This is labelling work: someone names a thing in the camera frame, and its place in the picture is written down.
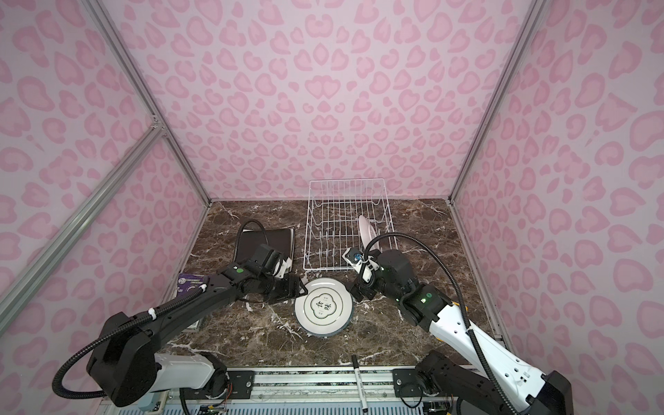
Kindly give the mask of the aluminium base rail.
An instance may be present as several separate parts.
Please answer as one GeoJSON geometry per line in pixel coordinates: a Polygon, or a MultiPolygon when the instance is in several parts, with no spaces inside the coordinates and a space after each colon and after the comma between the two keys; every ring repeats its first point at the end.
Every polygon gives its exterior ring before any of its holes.
{"type": "MultiPolygon", "coordinates": [[[[414,366],[361,366],[368,414],[484,414],[453,395],[429,394],[414,366]]],[[[98,414],[363,414],[352,366],[230,368],[228,391],[208,398],[171,389],[117,407],[103,399],[98,414]]]]}

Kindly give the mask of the purple book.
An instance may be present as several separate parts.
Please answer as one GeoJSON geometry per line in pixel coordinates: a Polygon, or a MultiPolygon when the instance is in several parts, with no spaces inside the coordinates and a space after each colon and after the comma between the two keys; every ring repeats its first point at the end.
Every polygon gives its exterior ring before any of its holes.
{"type": "Polygon", "coordinates": [[[181,273],[176,280],[175,297],[181,297],[196,290],[206,281],[206,276],[181,273]]]}

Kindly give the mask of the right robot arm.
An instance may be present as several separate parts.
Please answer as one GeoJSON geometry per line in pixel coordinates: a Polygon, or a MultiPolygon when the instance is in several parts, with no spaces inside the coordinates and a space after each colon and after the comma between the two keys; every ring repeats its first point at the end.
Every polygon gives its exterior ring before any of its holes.
{"type": "Polygon", "coordinates": [[[499,344],[467,318],[466,309],[434,285],[420,282],[399,250],[373,251],[364,259],[349,248],[345,262],[357,274],[357,299],[380,293],[394,300],[401,316],[452,347],[471,364],[463,368],[436,350],[416,366],[429,394],[453,395],[487,414],[572,414],[572,385],[564,375],[543,373],[499,344]]]}

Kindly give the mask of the black marker pen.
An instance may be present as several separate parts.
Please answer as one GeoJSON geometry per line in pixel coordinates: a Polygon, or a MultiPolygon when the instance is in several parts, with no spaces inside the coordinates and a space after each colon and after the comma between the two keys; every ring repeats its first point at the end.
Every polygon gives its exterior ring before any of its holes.
{"type": "Polygon", "coordinates": [[[360,370],[360,365],[359,365],[359,360],[356,354],[353,354],[351,356],[351,363],[352,367],[354,369],[354,378],[356,378],[356,387],[358,391],[358,395],[361,401],[361,412],[363,414],[368,414],[369,408],[368,408],[368,400],[367,396],[365,393],[364,385],[362,382],[361,378],[361,370],[360,370]]]}

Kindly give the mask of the dark brown square plate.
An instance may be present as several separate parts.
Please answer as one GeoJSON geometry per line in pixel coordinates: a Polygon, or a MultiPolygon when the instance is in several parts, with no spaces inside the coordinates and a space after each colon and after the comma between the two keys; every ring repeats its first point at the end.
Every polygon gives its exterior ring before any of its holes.
{"type": "Polygon", "coordinates": [[[233,260],[242,262],[250,259],[261,245],[268,245],[284,257],[293,259],[295,250],[295,229],[260,230],[243,229],[237,234],[233,260]]]}

